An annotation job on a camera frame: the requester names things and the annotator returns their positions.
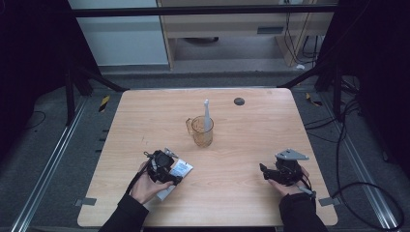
cable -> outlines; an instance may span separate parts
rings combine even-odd
[[[349,212],[350,212],[353,216],[355,216],[357,219],[359,219],[361,222],[365,223],[366,225],[370,226],[371,228],[374,228],[374,229],[377,229],[377,230],[382,230],[382,231],[396,231],[396,230],[398,230],[399,228],[401,228],[401,227],[403,226],[403,224],[404,224],[404,213],[403,213],[403,210],[402,210],[402,209],[400,208],[400,206],[398,205],[397,201],[396,201],[388,192],[386,192],[384,189],[382,189],[382,188],[380,188],[380,187],[378,187],[378,186],[376,186],[376,185],[374,185],[374,184],[366,183],[366,182],[354,182],[354,183],[351,183],[351,184],[346,185],[346,186],[344,186],[344,187],[342,187],[341,184],[340,184],[340,176],[339,176],[339,150],[340,150],[341,140],[342,140],[342,137],[343,137],[342,135],[343,135],[343,133],[346,131],[346,120],[345,120],[345,116],[352,111],[352,109],[350,109],[350,111],[349,111],[349,108],[352,107],[353,105],[355,105],[356,103],[357,103],[356,100],[350,101],[350,102],[346,105],[346,107],[344,108],[343,113],[342,113],[342,127],[341,127],[341,132],[340,132],[339,139],[338,139],[338,141],[337,141],[337,150],[336,150],[337,191],[332,195],[332,198],[334,198],[336,195],[339,195],[341,201],[344,203],[344,205],[345,205],[346,208],[349,210]],[[395,204],[395,206],[398,208],[398,210],[399,210],[399,212],[400,212],[401,217],[400,217],[400,223],[398,224],[398,226],[396,226],[396,227],[394,227],[394,228],[388,228],[388,229],[386,229],[386,228],[383,228],[383,227],[378,226],[378,225],[374,225],[374,224],[372,224],[372,223],[366,221],[365,219],[363,219],[362,217],[360,217],[357,213],[355,213],[355,212],[350,208],[350,206],[347,204],[347,202],[346,202],[346,200],[345,200],[345,198],[344,198],[344,196],[343,196],[343,191],[344,191],[345,189],[348,189],[348,188],[350,188],[350,187],[357,186],[357,185],[367,185],[367,186],[371,186],[371,187],[374,187],[374,188],[377,188],[377,189],[380,189],[381,191],[383,191],[383,193],[384,193],[385,195],[387,195],[387,196],[392,200],[392,202]]]
[[[289,4],[290,4],[290,1],[289,1],[289,0],[284,0],[284,4],[289,5]],[[293,61],[295,61],[295,63],[297,63],[297,64],[299,64],[299,65],[304,65],[304,64],[308,64],[308,63],[314,63],[315,60],[312,60],[312,61],[303,61],[303,60],[301,60],[301,59],[298,58],[298,54],[297,54],[297,52],[296,52],[296,48],[295,48],[295,45],[293,44],[292,36],[290,35],[290,31],[289,31],[289,21],[290,21],[290,13],[286,13],[286,24],[285,24],[285,25],[286,25],[286,28],[285,28],[285,31],[284,31],[284,43],[285,43],[286,48],[287,48],[287,50],[289,51],[290,55],[292,56]],[[307,22],[308,22],[308,18],[306,18],[306,20],[305,20],[305,22],[304,22],[303,28],[305,28]],[[291,43],[291,45],[292,45],[293,51],[292,51],[292,49],[289,47],[289,44],[287,43],[287,39],[286,39],[287,36],[289,37],[289,40],[290,40],[290,43]]]

metal rail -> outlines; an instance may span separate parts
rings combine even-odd
[[[11,232],[24,232],[27,230],[33,215],[36,213],[37,208],[40,205],[40,202],[43,199],[45,191],[54,175],[55,170],[66,151],[66,148],[70,142],[70,139],[73,136],[73,132],[78,124],[79,118],[81,117],[87,98],[82,98],[82,101],[78,104],[75,117],[70,126],[67,126],[60,139],[57,142],[57,145],[54,148],[54,151],[51,157],[48,160],[47,165],[44,168],[42,175],[40,176],[39,181],[36,183],[33,191],[31,192],[28,200],[26,201],[23,209],[15,220]]]
[[[232,15],[232,14],[285,14],[285,13],[330,13],[352,11],[355,5],[304,4],[304,5],[245,5],[245,6],[198,6],[120,9],[78,9],[55,11],[45,9],[48,14],[75,17],[148,16],[148,15]]]

